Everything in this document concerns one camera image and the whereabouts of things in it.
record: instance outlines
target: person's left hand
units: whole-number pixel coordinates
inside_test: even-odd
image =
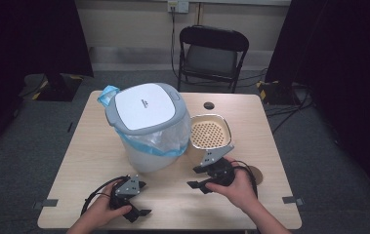
[[[109,195],[117,181],[107,185],[93,205],[81,215],[80,218],[68,229],[67,233],[90,233],[91,231],[108,224],[112,219],[125,215],[132,207],[124,206],[117,210],[109,207]]]

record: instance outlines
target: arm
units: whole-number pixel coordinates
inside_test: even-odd
[[[107,185],[97,200],[90,206],[78,220],[68,229],[67,234],[87,234],[95,229],[108,224],[112,219],[128,213],[132,207],[124,206],[117,210],[109,208],[109,194],[116,182]]]
[[[235,170],[235,179],[228,186],[221,186],[216,183],[207,183],[206,187],[210,190],[226,196],[231,203],[247,214],[257,225],[262,233],[290,233],[257,199],[250,179],[246,172],[241,169]]]

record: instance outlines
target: chair seat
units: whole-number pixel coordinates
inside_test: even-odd
[[[237,52],[190,46],[184,72],[195,72],[233,79],[236,72]]]

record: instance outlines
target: person's right hand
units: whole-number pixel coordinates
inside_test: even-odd
[[[239,166],[237,162],[234,162],[234,159],[227,156],[224,158],[230,161],[234,167]],[[234,172],[235,179],[230,186],[221,186],[217,183],[208,182],[206,187],[213,192],[226,196],[235,207],[244,210],[244,208],[249,206],[248,204],[258,202],[258,199],[247,172],[242,169],[236,169]]]

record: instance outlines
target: black circular hole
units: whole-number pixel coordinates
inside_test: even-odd
[[[215,104],[214,103],[212,103],[212,102],[205,102],[204,104],[203,104],[203,106],[205,107],[205,109],[213,109],[213,108],[215,108]]]

